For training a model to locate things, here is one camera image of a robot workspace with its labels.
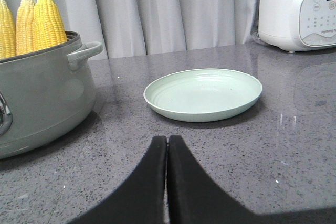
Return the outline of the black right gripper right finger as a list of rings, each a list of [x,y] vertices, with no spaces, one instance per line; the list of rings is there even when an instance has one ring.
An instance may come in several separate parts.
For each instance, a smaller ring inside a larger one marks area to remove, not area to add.
[[[171,223],[268,223],[225,193],[202,169],[181,136],[170,136],[167,161]]]

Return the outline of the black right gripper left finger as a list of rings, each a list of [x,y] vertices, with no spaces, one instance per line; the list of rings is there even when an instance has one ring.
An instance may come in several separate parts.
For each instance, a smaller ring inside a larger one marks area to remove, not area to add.
[[[155,136],[129,177],[72,223],[163,223],[167,138]]]

